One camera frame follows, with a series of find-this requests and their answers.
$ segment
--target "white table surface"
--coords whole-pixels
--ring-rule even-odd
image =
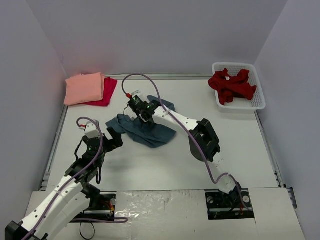
[[[34,192],[28,215],[49,192]],[[285,188],[249,189],[255,218],[208,220],[205,191],[117,192],[116,217],[125,224],[94,223],[94,240],[305,240]],[[70,223],[56,240],[81,240]],[[92,227],[82,233],[88,238]]]
[[[176,111],[186,117],[208,119],[219,139],[225,164],[243,188],[277,188],[278,184],[254,114],[220,113],[214,91],[206,80],[156,80],[161,97],[175,104]],[[127,80],[125,89],[141,90],[145,96],[156,95],[147,80]],[[77,105],[68,108],[54,158],[48,191],[52,190],[75,160],[74,151],[84,132],[76,125],[86,116],[105,123],[122,114],[128,99],[115,89],[108,107]],[[128,108],[126,114],[134,116]],[[102,191],[207,190],[216,189],[203,162],[190,153],[189,141],[176,135],[168,144],[148,148],[122,135],[123,147],[106,155],[102,168]],[[85,152],[84,144],[78,155]]]

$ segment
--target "white basket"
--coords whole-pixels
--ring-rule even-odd
[[[241,69],[249,70],[249,83],[251,86],[256,85],[256,91],[251,101],[245,98],[235,97],[233,102],[225,103],[222,105],[219,102],[218,92],[215,90],[216,103],[218,104],[219,111],[222,113],[239,113],[239,114],[252,114],[256,110],[261,110],[266,107],[264,93],[262,92],[259,77],[256,68],[251,64],[236,63],[236,62],[216,62],[212,65],[213,74],[217,71],[228,69],[230,76],[236,76]]]

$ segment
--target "white wall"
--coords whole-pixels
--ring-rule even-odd
[[[27,0],[68,75],[254,63],[287,0]]]
[[[259,113],[308,240],[320,238],[320,1],[289,0],[255,66]]]
[[[24,0],[0,2],[0,238],[38,190],[55,137],[66,78]]]

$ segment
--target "dark blue cloth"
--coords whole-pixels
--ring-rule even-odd
[[[151,102],[159,101],[155,96],[147,96]],[[175,105],[169,101],[162,100],[163,104],[170,110],[175,111]],[[131,118],[128,115],[118,114],[114,119],[106,122],[107,127],[112,127],[120,134],[128,134],[135,142],[148,146],[149,148],[158,148],[167,144],[175,135],[176,132],[166,126],[147,123],[142,124],[137,118],[130,122]]]

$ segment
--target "wire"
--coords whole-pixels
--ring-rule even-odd
[[[123,118],[124,118],[124,120],[127,122],[127,123],[133,123],[135,120],[137,120],[138,118],[135,118],[134,120],[130,120],[130,121],[128,121],[127,119],[126,119],[126,115],[125,115],[125,110],[127,109],[129,107],[129,105],[127,105],[124,109],[123,109]]]
[[[239,206],[239,196],[236,198],[236,200],[233,202],[230,200],[231,203],[231,209],[228,212],[232,212],[237,206]]]
[[[208,160],[204,154],[204,152],[202,151],[200,145],[198,144],[198,142],[196,141],[196,139],[194,138],[194,136],[192,136],[192,134],[188,131],[188,129],[184,126],[184,124],[182,122],[180,122],[170,111],[168,111],[168,109],[165,107],[165,105],[163,104],[162,100],[161,100],[161,97],[160,97],[160,93],[159,93],[159,90],[155,84],[155,82],[150,78],[148,77],[147,75],[144,75],[144,74],[140,74],[140,73],[132,73],[132,74],[129,74],[127,75],[123,80],[122,80],[122,83],[121,83],[121,87],[122,87],[122,91],[124,92],[125,95],[127,95],[127,92],[125,91],[125,88],[124,88],[124,83],[125,83],[125,80],[131,76],[134,76],[134,75],[138,75],[138,76],[142,76],[146,79],[148,79],[152,85],[154,86],[154,89],[156,91],[156,94],[158,96],[158,99],[159,99],[159,102],[160,102],[160,105],[161,107],[165,110],[165,112],[170,115],[173,120],[175,120],[180,126],[181,128],[188,134],[188,136],[190,137],[190,139],[193,141],[193,143],[195,144],[196,148],[198,149],[198,151],[200,152],[201,154],[201,157],[204,161],[204,164],[206,166],[206,169],[209,173],[209,176],[210,176],[210,179],[211,181],[214,183],[214,184],[217,184],[220,179],[223,177],[223,176],[229,176],[233,181],[234,181],[234,184],[238,190],[238,193],[239,193],[239,197],[240,197],[240,201],[242,203],[242,205],[248,210],[248,211],[252,211],[250,208],[248,208],[245,203],[244,203],[244,200],[242,198],[242,195],[241,195],[241,190],[240,190],[240,186],[238,184],[238,182],[236,181],[236,179],[229,173],[225,172],[225,173],[222,173],[216,180],[214,179],[213,175],[212,175],[212,172],[211,172],[211,169],[210,169],[210,166],[209,166],[209,163],[208,163]]]
[[[123,220],[123,221],[108,221],[93,218],[76,218],[71,221],[71,223],[86,222],[86,223],[101,223],[101,224],[125,224],[129,221],[127,217],[113,217],[112,220]]]
[[[113,213],[113,210],[115,210],[115,208],[114,208],[114,206],[112,206],[111,201],[109,202],[109,204],[110,204],[110,211],[111,211],[111,213]]]
[[[243,204],[241,203],[241,206],[240,206],[240,214],[243,215],[244,214],[244,206]]]
[[[94,121],[92,120],[91,118],[88,118],[88,117],[85,117],[85,116],[82,116],[82,117],[79,117],[77,120],[76,120],[76,124],[78,127],[80,127],[80,124],[79,124],[79,121],[80,120],[88,120],[90,121],[91,123],[93,123],[96,127],[96,129],[99,131],[99,134],[100,134],[100,145],[99,145],[99,149],[96,153],[96,155],[94,156],[94,158],[91,160],[91,162],[88,163],[87,166],[85,166],[82,170],[80,170],[77,174],[75,174],[73,177],[71,177],[68,181],[66,181],[65,184],[63,184],[60,188],[60,190],[56,193],[56,195],[53,196],[53,198],[51,199],[51,201],[49,202],[49,204],[47,205],[47,207],[45,208],[43,214],[41,215],[41,217],[39,218],[38,222],[34,225],[34,227],[24,236],[24,238],[22,238],[22,240],[27,240],[37,229],[37,227],[40,225],[41,221],[45,218],[46,214],[49,212],[50,208],[52,207],[52,205],[54,204],[55,200],[58,198],[58,196],[61,194],[61,192],[63,191],[63,189],[72,181],[74,180],[75,178],[77,178],[79,175],[81,175],[85,170],[87,170],[92,164],[94,164],[94,162],[97,160],[97,158],[99,157],[100,155],[100,152],[101,152],[101,149],[102,149],[102,146],[103,146],[103,134],[102,134],[102,131],[99,127],[99,125]]]
[[[91,239],[93,239],[93,238],[95,237],[95,235],[96,235],[96,228],[95,228],[94,224],[93,224],[92,222],[88,222],[88,223],[91,224],[92,227],[93,227],[93,235],[92,235],[92,237],[90,237],[90,238],[84,237],[83,234],[82,234],[82,232],[81,232],[81,226],[82,226],[83,222],[80,223],[80,227],[79,227],[80,236],[81,236],[84,240],[91,240]]]
[[[80,141],[80,143],[79,143],[79,145],[78,146],[76,146],[76,148],[75,148],[75,151],[74,151],[74,155],[75,155],[75,160],[76,161],[78,161],[79,160],[79,157],[78,157],[78,150],[79,150],[79,148],[80,148],[80,146],[81,146],[81,144],[82,144],[82,139],[81,139],[81,141]]]
[[[108,207],[108,209],[111,211],[110,204],[108,204],[108,202],[100,201],[100,203],[102,203],[104,206]]]

